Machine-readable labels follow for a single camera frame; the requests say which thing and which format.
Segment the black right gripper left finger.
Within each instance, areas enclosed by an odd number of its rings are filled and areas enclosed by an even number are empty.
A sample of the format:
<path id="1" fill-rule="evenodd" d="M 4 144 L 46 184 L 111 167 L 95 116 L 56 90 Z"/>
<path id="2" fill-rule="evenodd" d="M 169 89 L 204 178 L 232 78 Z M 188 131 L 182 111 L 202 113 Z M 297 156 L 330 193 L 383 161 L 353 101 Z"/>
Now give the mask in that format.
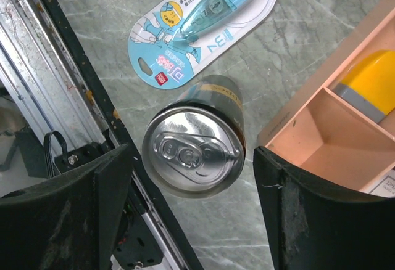
<path id="1" fill-rule="evenodd" d="M 75 168 L 1 198 L 2 269 L 95 269 L 93 177 Z"/>

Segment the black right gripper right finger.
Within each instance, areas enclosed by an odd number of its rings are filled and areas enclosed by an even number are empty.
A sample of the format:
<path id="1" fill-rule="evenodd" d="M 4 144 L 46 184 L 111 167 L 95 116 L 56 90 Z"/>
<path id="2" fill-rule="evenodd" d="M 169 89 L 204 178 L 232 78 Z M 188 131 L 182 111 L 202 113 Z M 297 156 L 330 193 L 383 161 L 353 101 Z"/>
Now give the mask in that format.
<path id="1" fill-rule="evenodd" d="M 275 269 L 393 269 L 394 199 L 337 185 L 257 147 L 254 177 Z"/>

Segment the black yellow beverage can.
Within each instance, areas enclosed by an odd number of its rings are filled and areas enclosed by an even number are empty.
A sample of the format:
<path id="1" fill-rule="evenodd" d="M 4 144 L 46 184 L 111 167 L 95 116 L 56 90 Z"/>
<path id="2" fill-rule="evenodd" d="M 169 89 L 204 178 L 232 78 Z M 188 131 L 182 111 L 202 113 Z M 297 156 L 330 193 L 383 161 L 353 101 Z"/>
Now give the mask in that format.
<path id="1" fill-rule="evenodd" d="M 229 77 L 209 75 L 159 111 L 141 146 L 151 181 L 183 198 L 229 188 L 246 158 L 243 98 Z"/>

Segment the white card in organizer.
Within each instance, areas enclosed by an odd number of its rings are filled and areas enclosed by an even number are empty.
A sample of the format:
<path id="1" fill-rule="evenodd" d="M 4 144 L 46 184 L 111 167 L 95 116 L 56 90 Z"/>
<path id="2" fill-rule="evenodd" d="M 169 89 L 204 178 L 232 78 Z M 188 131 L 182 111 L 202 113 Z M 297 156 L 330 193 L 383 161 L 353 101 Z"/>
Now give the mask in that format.
<path id="1" fill-rule="evenodd" d="M 372 186 L 369 194 L 386 198 L 395 197 L 394 169 L 391 169 L 380 178 L 378 182 Z"/>

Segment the orange plastic desk organizer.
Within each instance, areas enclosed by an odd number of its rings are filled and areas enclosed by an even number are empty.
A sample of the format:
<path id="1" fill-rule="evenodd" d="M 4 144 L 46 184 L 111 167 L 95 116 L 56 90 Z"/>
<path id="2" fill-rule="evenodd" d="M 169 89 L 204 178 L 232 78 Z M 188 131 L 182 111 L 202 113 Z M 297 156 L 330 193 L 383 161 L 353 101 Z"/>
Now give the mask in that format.
<path id="1" fill-rule="evenodd" d="M 259 144 L 321 178 L 369 194 L 394 169 L 394 110 L 375 123 L 333 89 L 379 50 L 394 51 L 394 0 L 380 0 L 260 132 Z"/>

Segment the yellow block in organizer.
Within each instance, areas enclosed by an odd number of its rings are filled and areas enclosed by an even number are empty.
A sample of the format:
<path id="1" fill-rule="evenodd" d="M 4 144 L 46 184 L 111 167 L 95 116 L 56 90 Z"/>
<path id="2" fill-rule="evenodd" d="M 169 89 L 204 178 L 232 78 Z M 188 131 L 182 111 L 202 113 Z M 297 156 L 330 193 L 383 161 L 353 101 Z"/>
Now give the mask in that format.
<path id="1" fill-rule="evenodd" d="M 354 65 L 333 92 L 380 123 L 394 110 L 394 51 L 379 50 Z"/>

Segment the blue correction tape package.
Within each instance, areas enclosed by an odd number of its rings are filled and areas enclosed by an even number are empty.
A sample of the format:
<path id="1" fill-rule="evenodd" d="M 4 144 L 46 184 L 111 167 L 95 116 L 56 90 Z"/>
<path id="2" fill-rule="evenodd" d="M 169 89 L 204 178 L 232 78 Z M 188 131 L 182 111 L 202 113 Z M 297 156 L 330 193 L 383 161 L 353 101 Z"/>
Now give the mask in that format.
<path id="1" fill-rule="evenodd" d="M 157 89 L 183 86 L 265 20 L 276 0 L 163 0 L 130 31 L 137 76 Z"/>

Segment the aluminium mounting rail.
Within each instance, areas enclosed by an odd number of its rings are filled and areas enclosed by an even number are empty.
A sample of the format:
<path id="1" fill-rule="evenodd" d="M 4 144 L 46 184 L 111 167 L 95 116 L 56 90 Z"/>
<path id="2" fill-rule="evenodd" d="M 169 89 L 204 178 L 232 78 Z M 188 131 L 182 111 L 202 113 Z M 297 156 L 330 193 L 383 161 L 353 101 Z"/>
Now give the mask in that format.
<path id="1" fill-rule="evenodd" d="M 156 211 L 163 198 L 57 0 L 1 0 L 1 82 L 27 121 L 21 132 L 43 148 L 22 145 L 27 168 L 39 169 L 44 181 L 130 146 L 131 177 L 148 206 L 143 218 L 164 254 L 152 269 L 187 269 Z"/>

